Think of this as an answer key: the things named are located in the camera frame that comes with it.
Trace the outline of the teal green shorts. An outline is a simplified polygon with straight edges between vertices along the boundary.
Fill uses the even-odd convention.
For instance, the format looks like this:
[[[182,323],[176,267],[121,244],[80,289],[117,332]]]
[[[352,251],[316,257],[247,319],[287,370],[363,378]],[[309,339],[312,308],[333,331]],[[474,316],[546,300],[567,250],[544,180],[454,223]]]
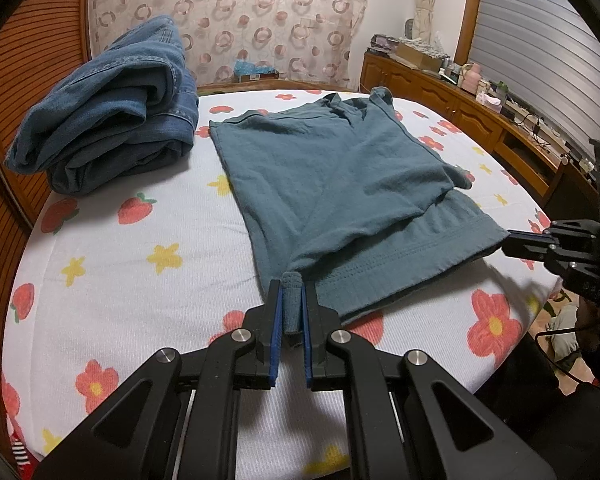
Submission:
[[[302,330],[301,289],[343,320],[489,255],[506,233],[468,196],[463,170],[416,140],[391,93],[329,94],[282,112],[212,122],[262,285],[283,285]]]

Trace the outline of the wooden sideboard cabinet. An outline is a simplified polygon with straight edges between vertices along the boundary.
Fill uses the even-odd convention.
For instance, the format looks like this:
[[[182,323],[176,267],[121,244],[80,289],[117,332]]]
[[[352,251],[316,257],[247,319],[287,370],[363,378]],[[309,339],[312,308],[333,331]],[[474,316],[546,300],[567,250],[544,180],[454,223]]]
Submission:
[[[585,208],[598,205],[592,183],[571,162],[552,162],[530,136],[502,115],[492,112],[452,84],[408,68],[392,58],[367,51],[360,88],[390,89],[397,98],[422,104],[457,126],[505,169],[519,178],[543,206],[566,206],[570,198]]]

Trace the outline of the white fruit flower bedsheet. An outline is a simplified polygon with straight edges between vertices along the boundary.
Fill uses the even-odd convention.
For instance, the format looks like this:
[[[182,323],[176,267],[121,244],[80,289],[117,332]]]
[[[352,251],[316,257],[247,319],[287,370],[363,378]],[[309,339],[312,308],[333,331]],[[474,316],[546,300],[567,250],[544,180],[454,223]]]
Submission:
[[[242,324],[262,304],[247,229],[208,125],[281,112],[321,91],[200,98],[196,140],[178,164],[119,179],[84,198],[52,194],[20,261],[3,344],[8,432],[42,460],[162,347],[185,353]],[[393,99],[419,141],[468,172],[465,192],[505,229],[550,223],[524,188],[456,125]],[[382,350],[429,352],[477,390],[529,328],[557,276],[501,252],[353,323]],[[275,389],[242,394],[236,479],[309,479],[349,466],[338,392],[306,389],[300,348],[285,349]]]

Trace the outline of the pink thermos jug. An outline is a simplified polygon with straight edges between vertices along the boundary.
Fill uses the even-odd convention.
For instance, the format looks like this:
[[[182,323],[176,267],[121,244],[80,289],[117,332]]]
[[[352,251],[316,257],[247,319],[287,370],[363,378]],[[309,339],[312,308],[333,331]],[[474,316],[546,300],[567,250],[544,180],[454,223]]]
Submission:
[[[481,80],[481,66],[478,63],[466,63],[460,71],[460,76],[462,76],[462,80],[458,86],[475,96]]]

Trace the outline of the grey window blind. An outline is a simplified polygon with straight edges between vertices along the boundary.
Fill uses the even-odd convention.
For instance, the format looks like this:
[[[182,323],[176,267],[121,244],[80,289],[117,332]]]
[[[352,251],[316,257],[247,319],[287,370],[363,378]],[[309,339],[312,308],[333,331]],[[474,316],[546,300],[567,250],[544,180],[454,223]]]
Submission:
[[[480,0],[469,59],[586,154],[600,141],[600,42],[567,0]]]

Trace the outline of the cardboard box on cabinet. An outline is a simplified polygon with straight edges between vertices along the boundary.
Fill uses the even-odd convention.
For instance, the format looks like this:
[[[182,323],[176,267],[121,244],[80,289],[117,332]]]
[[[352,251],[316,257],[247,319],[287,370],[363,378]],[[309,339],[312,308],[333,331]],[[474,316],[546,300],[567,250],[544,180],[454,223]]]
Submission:
[[[394,55],[399,61],[405,62],[407,66],[417,68],[418,70],[430,70],[430,72],[435,73],[440,70],[443,61],[443,58],[436,58],[408,44],[398,44]]]

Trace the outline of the folded blue denim jeans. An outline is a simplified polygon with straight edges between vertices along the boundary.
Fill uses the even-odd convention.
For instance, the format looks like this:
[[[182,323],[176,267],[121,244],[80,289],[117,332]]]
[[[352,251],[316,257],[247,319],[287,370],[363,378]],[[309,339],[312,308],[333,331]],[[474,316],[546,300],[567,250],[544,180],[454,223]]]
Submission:
[[[65,195],[178,162],[194,146],[196,82],[166,15],[125,32],[32,106],[5,165]]]

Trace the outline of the pink circle patterned curtain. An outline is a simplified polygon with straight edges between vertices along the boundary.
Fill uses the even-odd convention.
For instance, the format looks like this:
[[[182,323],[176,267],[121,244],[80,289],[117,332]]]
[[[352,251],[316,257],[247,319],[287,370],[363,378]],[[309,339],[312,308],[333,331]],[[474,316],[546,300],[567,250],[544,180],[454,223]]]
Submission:
[[[352,39],[367,0],[88,0],[94,55],[131,28],[166,15],[198,84],[234,76],[239,62],[284,79],[348,88]]]

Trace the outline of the cardboard box blue contents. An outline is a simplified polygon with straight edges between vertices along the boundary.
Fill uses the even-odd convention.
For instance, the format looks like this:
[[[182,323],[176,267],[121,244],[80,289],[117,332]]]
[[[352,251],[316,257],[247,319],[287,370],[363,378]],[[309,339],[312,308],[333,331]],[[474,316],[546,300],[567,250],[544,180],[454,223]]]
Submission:
[[[235,82],[253,82],[265,79],[278,79],[279,72],[268,64],[256,64],[245,60],[237,60],[233,70]]]

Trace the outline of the wooden louvered wardrobe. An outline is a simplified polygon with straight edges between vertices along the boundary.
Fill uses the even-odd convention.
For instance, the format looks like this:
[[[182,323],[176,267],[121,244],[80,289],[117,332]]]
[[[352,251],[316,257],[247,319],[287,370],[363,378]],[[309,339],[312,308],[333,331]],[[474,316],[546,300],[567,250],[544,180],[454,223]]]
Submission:
[[[4,165],[26,111],[90,56],[87,0],[19,0],[0,28],[0,448],[9,444],[1,362],[10,291],[50,187]]]

